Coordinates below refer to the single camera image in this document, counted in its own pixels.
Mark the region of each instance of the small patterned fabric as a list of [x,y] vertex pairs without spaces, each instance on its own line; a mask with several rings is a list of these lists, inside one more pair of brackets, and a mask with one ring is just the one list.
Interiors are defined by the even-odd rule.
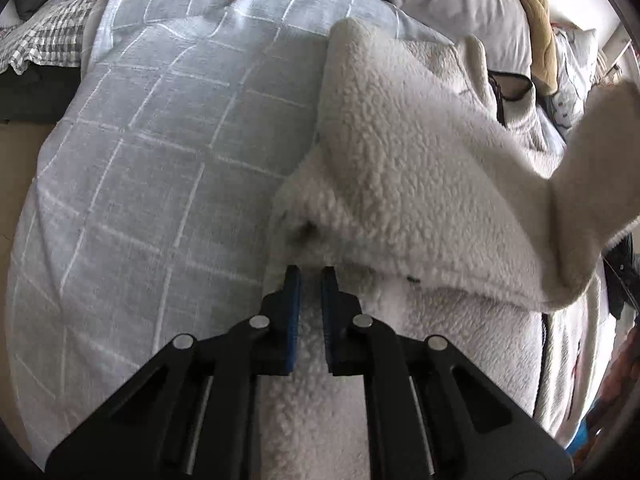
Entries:
[[28,21],[0,30],[0,73],[39,65],[80,66],[86,19],[98,0],[49,0]]

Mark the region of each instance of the silver screw head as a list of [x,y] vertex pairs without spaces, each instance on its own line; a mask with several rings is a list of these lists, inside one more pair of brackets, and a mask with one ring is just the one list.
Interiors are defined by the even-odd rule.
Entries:
[[427,345],[431,350],[442,352],[447,347],[447,340],[439,335],[435,335],[427,339]]
[[178,350],[186,350],[193,345],[193,337],[189,334],[180,334],[174,337],[174,347]]
[[373,325],[373,318],[369,314],[358,314],[353,316],[351,322],[358,328],[370,328]]
[[269,323],[271,323],[271,320],[268,317],[263,316],[262,314],[253,316],[249,320],[249,325],[251,325],[251,327],[255,328],[256,330],[260,328],[267,328],[269,326]]

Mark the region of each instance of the clothing pile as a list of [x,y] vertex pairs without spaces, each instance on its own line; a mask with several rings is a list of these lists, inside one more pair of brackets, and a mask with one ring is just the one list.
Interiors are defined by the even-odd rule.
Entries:
[[[364,310],[403,335],[444,334],[568,444],[604,374],[597,355],[610,352],[597,330],[609,316],[594,274],[600,251],[640,214],[627,155],[640,150],[640,96],[613,90],[560,161],[544,145],[534,88],[492,79],[499,92],[476,38],[402,42],[337,23],[319,141],[274,200],[265,287],[275,290],[290,263],[310,279],[337,267]],[[603,136],[612,117],[618,127]],[[313,296],[294,380],[264,388],[265,460],[278,478],[328,478],[338,469],[318,459],[326,452],[366,470],[362,387],[324,374]]]

